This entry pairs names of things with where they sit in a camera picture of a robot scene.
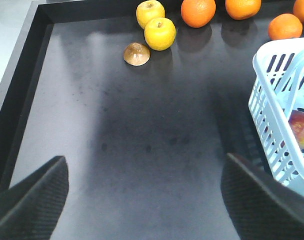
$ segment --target plastic basket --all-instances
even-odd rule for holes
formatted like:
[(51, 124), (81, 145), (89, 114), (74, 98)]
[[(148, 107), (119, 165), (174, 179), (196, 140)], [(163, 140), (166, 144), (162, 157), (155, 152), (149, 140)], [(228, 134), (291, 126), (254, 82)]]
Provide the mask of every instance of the plastic basket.
[(271, 41), (253, 58), (257, 75), (249, 100), (274, 179), (304, 196), (304, 150), (288, 123), (304, 112), (304, 38)]

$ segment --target black surface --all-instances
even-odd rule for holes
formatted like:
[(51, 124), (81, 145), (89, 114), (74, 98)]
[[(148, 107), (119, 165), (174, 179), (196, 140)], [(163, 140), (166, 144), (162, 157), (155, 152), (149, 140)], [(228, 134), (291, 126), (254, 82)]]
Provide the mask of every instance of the black surface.
[(222, 195), (242, 240), (304, 239), (304, 197), (237, 154), (228, 154)]
[[(98, 12), (111, 17), (114, 2), (102, 3), (106, 11)], [(19, 121), (27, 119), (29, 105), (21, 107), (10, 92), (5, 98), (12, 105), (2, 112), (17, 107), (21, 115), (6, 133), (17, 137), (0, 147), (0, 163), (7, 164), (0, 168), (0, 191), (16, 160), (9, 153), (22, 138), (11, 184), (53, 155), (68, 159), (70, 194), (53, 239), (237, 239), (220, 193), (225, 153), (266, 165), (247, 107), (252, 57), (269, 41), (270, 20), (293, 3), (264, 3), (244, 21), (220, 8), (200, 29), (187, 27), (172, 6), (174, 44), (152, 51), (140, 67), (122, 59), (129, 43), (144, 42), (126, 7), (100, 19), (97, 1), (41, 5), (50, 22), (67, 22), (53, 29), (38, 22), (48, 30), (34, 40), (49, 42), (40, 47), (46, 55), (42, 69), (35, 68), (39, 79), (26, 79), (38, 85), (25, 130)], [(69, 11), (75, 4), (83, 7)], [(73, 16), (90, 21), (73, 22)], [(30, 88), (26, 99), (33, 95)], [(0, 135), (5, 127), (0, 120)]]

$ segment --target basket handle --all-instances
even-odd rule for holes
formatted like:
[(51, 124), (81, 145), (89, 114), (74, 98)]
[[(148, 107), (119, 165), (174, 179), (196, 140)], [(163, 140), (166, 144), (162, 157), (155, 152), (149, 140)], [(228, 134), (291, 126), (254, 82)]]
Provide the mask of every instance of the basket handle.
[(298, 88), (302, 79), (301, 75), (303, 68), (304, 68), (304, 49), (294, 56), (291, 64), (289, 65), (284, 76), (282, 77), (282, 81), (275, 88), (275, 94), (277, 95), (285, 87), (291, 76), (293, 76), (291, 91), (284, 110), (284, 114), (287, 120), (290, 118), (293, 110), (295, 99), (298, 93)]

